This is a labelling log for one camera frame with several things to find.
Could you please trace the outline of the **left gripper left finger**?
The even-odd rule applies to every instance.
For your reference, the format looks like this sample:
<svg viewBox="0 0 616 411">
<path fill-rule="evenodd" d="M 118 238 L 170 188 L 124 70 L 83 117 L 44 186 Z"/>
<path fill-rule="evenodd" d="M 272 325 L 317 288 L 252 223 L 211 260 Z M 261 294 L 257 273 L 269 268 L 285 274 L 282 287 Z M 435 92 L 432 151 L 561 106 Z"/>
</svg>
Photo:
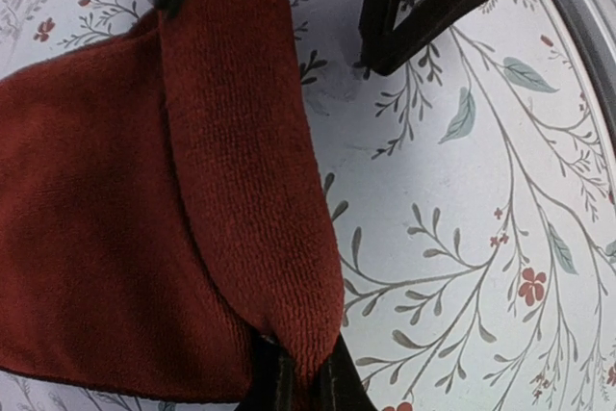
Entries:
<svg viewBox="0 0 616 411">
<path fill-rule="evenodd" d="M 275 340 L 252 337 L 252 380 L 238 405 L 241 411 L 290 411 L 293 409 L 294 361 Z"/>
</svg>

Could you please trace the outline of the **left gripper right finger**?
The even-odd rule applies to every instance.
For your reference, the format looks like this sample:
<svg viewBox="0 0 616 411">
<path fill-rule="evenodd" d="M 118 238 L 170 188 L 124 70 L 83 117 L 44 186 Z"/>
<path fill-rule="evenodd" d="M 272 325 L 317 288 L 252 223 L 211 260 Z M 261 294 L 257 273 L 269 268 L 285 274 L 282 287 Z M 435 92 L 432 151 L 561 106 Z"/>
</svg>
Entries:
<svg viewBox="0 0 616 411">
<path fill-rule="evenodd" d="M 376 411 L 347 344 L 339 335 L 332 353 L 321 365 L 312 390 L 312 409 L 319 411 Z"/>
</svg>

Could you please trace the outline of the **dark red towel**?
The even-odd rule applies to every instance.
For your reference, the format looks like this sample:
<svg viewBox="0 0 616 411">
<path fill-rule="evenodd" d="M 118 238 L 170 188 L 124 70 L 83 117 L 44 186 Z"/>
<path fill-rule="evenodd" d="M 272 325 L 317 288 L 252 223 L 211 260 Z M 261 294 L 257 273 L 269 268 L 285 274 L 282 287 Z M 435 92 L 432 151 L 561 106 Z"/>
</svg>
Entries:
<svg viewBox="0 0 616 411">
<path fill-rule="evenodd" d="M 1 391 L 240 403 L 252 337 L 312 409 L 336 237 L 289 0 L 184 0 L 1 83 Z"/>
</svg>

